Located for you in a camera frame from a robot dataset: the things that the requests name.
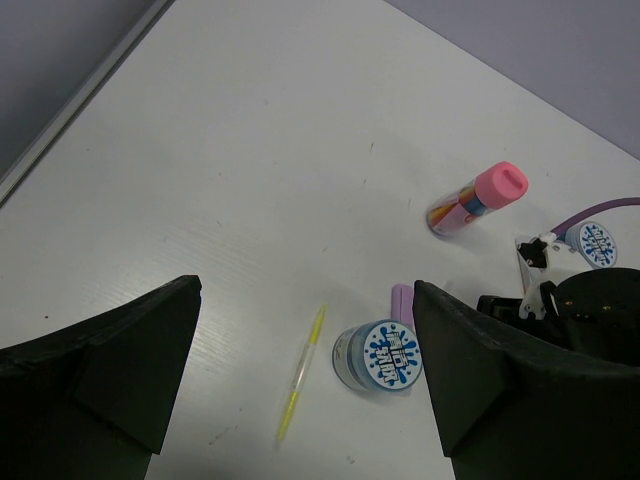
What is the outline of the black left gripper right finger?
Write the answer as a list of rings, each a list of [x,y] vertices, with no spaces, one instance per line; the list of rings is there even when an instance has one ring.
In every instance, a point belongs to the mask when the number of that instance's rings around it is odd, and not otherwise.
[[[432,283],[413,314],[458,479],[635,479],[639,371],[549,344]]]

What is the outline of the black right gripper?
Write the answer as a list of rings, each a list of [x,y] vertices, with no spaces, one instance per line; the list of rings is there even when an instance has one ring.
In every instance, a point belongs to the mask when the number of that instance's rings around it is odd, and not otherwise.
[[[525,318],[519,316],[519,307],[522,303],[518,298],[505,298],[493,295],[479,297],[476,309],[496,320],[513,328],[523,331],[531,336],[553,345],[568,345],[567,337],[552,320],[545,318],[539,320],[533,313]]]

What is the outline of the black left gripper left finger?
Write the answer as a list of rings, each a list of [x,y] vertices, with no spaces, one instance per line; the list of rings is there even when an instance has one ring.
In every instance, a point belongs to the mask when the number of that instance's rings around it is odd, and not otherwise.
[[[196,275],[1,351],[4,479],[142,479],[201,307]]]

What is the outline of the yellow highlighter pen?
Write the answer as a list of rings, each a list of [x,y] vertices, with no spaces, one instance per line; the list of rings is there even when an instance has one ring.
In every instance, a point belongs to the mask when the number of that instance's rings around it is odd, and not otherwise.
[[[304,344],[300,359],[296,366],[275,435],[275,445],[277,448],[279,448],[280,445],[284,442],[292,419],[294,417],[295,409],[299,401],[304,381],[308,375],[315,348],[322,331],[322,327],[326,317],[326,311],[327,305],[323,304],[313,320],[310,333],[306,339],[306,343]]]

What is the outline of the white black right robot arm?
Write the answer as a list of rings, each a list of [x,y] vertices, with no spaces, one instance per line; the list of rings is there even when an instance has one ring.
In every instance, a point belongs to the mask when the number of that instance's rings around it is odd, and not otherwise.
[[[563,281],[546,280],[534,289],[542,317],[519,308],[520,299],[483,295],[477,310],[566,350],[609,362],[639,365],[639,271],[591,270]]]

